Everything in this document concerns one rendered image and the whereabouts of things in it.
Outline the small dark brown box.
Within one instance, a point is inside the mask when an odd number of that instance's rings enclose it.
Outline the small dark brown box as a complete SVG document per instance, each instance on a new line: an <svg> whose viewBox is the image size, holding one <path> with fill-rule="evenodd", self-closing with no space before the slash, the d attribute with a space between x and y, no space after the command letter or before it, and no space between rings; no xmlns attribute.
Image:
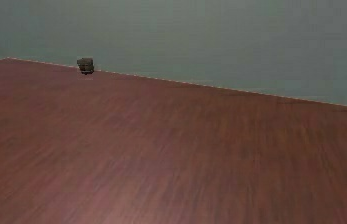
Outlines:
<svg viewBox="0 0 347 224"><path fill-rule="evenodd" d="M77 60L77 65L82 74L93 74L94 69L94 61L92 58L81 58Z"/></svg>

